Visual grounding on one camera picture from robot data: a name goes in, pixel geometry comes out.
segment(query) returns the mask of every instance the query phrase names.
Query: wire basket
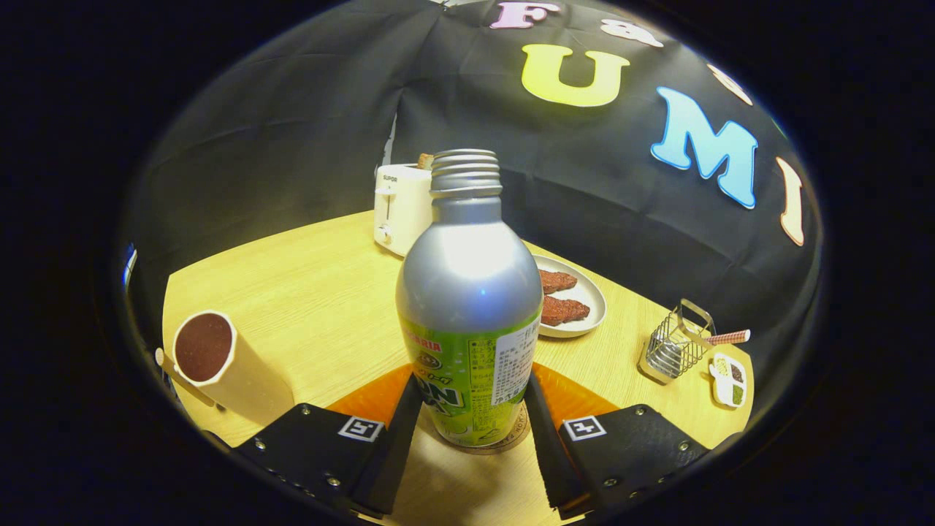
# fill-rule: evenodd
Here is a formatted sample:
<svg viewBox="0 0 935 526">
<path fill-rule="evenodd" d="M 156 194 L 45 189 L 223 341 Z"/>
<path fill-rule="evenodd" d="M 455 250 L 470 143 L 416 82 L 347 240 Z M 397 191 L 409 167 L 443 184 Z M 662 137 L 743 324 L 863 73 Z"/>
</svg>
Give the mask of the wire basket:
<svg viewBox="0 0 935 526">
<path fill-rule="evenodd" d="M 685 319 L 683 310 L 686 307 L 700 316 L 704 325 Z M 640 370 L 663 384 L 678 378 L 713 347 L 701 336 L 706 330 L 711 336 L 716 334 L 711 315 L 695 303 L 682 299 L 650 336 L 640 357 Z"/>
</svg>

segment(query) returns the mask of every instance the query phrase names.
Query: white toaster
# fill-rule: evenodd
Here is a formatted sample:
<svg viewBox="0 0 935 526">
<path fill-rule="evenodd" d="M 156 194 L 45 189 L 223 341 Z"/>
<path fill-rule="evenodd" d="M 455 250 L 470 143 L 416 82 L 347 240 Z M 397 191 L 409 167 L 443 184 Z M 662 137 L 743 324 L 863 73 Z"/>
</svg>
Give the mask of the white toaster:
<svg viewBox="0 0 935 526">
<path fill-rule="evenodd" d="M 432 224 L 432 171 L 410 165 L 377 168 L 373 199 L 373 239 L 405 256 Z"/>
</svg>

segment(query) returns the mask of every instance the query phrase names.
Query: steak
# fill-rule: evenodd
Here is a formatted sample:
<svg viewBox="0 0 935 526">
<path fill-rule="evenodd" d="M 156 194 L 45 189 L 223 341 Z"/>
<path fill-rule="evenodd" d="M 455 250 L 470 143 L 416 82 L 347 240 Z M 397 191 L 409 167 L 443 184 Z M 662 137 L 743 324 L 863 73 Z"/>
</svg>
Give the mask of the steak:
<svg viewBox="0 0 935 526">
<path fill-rule="evenodd" d="M 575 300 L 556 300 L 551 296 L 545 297 L 542 304 L 542 323 L 556 325 L 585 319 L 591 313 L 591 307 Z"/>
<path fill-rule="evenodd" d="M 564 272 L 549 272 L 539 269 L 539 278 L 542 280 L 542 292 L 545 294 L 572 288 L 578 284 L 578 278 Z"/>
</svg>

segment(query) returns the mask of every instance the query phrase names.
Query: bottle label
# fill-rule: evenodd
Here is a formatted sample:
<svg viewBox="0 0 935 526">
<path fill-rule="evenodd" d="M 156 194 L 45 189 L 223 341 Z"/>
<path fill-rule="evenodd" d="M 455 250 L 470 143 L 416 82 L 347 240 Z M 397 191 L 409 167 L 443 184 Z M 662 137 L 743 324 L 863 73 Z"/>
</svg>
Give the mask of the bottle label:
<svg viewBox="0 0 935 526">
<path fill-rule="evenodd" d="M 436 429 L 459 446 L 502 440 L 532 373 L 541 306 L 522 323 L 484 333 L 442 332 L 400 316 L 415 376 Z"/>
</svg>

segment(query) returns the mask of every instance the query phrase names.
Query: paper cup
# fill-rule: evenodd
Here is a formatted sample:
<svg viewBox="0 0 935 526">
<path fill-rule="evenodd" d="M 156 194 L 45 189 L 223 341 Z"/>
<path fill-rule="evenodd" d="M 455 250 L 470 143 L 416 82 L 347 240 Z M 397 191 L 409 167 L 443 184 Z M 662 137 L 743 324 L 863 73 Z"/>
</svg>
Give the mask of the paper cup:
<svg viewBox="0 0 935 526">
<path fill-rule="evenodd" d="M 227 314 L 192 314 L 176 330 L 175 370 L 227 409 L 267 426 L 292 409 L 292 390 L 237 332 Z"/>
</svg>

